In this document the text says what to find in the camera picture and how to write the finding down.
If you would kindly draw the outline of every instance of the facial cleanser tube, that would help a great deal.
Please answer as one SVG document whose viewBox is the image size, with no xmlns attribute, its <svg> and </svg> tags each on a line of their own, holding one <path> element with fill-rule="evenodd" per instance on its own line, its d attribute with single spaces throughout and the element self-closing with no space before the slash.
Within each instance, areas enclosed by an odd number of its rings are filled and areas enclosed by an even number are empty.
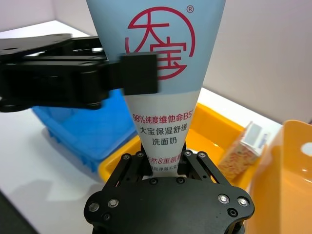
<svg viewBox="0 0 312 234">
<path fill-rule="evenodd" d="M 225 0 L 87 3 L 110 61 L 129 52 L 159 53 L 160 92 L 125 101 L 154 176 L 176 176 Z"/>
</svg>

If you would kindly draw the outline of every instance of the blue plastic bin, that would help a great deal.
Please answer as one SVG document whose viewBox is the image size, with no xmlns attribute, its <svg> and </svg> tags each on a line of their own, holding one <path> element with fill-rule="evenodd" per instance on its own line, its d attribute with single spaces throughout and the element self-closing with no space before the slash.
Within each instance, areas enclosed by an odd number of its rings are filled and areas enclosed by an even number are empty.
<svg viewBox="0 0 312 234">
<path fill-rule="evenodd" d="M 120 90 L 110 92 L 100 110 L 33 107 L 51 137 L 81 159 L 92 172 L 136 134 Z"/>
</svg>

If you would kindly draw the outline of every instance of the small box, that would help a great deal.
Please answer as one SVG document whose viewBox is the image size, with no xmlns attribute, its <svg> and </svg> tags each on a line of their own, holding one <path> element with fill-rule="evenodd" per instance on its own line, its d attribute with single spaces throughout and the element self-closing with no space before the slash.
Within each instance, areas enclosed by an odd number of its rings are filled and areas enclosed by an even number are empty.
<svg viewBox="0 0 312 234">
<path fill-rule="evenodd" d="M 224 154 L 219 170 L 228 180 L 234 179 L 262 155 L 268 137 L 268 131 L 251 122 Z"/>
</svg>

